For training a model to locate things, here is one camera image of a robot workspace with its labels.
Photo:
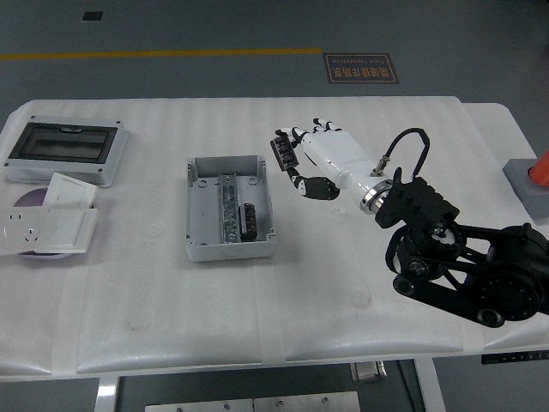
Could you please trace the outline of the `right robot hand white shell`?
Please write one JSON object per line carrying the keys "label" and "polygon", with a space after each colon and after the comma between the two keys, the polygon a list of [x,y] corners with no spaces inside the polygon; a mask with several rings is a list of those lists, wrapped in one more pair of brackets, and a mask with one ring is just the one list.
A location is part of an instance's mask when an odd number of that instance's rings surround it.
{"label": "right robot hand white shell", "polygon": [[[349,132],[319,118],[313,124],[312,130],[293,127],[275,132],[270,145],[281,171],[287,173],[303,197],[334,200],[345,190],[362,211],[375,214],[376,203],[382,202],[392,182],[374,172],[374,161]],[[321,170],[322,176],[306,178],[298,172],[297,148]]]}

